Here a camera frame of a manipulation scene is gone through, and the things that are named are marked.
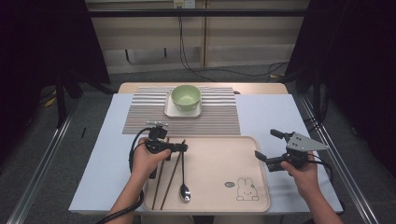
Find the bowl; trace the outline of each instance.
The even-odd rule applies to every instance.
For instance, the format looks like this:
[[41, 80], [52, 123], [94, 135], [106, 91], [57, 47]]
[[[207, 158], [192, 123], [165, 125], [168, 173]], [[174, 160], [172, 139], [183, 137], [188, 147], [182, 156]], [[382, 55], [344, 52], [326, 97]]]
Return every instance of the bowl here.
[[180, 111], [191, 111], [201, 102], [201, 92], [195, 86], [181, 85], [172, 90], [171, 98]]

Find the spoon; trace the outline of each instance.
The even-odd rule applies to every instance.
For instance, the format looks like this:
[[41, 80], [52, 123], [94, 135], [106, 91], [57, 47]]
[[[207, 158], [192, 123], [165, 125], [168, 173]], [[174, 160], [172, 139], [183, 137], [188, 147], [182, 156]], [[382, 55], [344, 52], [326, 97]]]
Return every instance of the spoon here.
[[191, 193], [186, 184], [184, 184], [184, 152], [181, 153], [181, 174], [183, 177], [183, 183], [180, 186], [180, 197], [185, 203], [189, 203], [191, 200]]

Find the small square plate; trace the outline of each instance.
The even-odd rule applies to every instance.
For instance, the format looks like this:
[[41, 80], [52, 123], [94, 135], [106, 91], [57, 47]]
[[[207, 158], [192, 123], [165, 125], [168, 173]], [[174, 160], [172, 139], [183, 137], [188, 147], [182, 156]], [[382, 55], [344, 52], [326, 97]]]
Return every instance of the small square plate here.
[[200, 116], [202, 112], [202, 100], [192, 111], [180, 111], [175, 103], [173, 103], [170, 92], [166, 93], [165, 100], [165, 115], [171, 118], [196, 118]]

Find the hand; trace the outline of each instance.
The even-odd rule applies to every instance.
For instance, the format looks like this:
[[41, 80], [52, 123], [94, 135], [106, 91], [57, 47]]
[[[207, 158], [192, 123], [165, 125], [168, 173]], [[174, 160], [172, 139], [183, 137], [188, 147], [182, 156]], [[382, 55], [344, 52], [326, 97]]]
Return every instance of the hand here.
[[139, 139], [139, 146], [134, 150], [134, 165], [132, 172], [142, 174], [148, 178], [149, 174], [158, 166], [158, 162], [164, 160], [171, 154], [170, 149], [166, 149], [157, 154], [150, 153], [144, 144], [148, 140], [147, 137]]
[[[312, 152], [309, 151], [308, 159], [314, 161]], [[293, 165], [286, 161], [282, 161], [280, 165], [289, 172], [294, 178], [297, 189], [301, 197], [306, 199], [309, 195], [315, 195], [320, 192], [318, 185], [318, 166], [314, 163], [307, 163], [305, 167], [296, 169]]]

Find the placemat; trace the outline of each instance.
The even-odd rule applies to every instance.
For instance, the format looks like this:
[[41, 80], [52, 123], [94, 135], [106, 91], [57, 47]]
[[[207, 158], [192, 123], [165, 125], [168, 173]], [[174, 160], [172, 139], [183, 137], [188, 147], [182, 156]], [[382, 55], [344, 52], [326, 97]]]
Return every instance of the placemat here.
[[198, 87], [202, 93], [202, 113], [196, 118], [171, 118], [165, 115], [166, 94], [175, 86], [140, 87], [128, 111], [123, 134], [137, 134], [147, 121], [168, 123], [171, 135], [240, 135], [233, 88]]

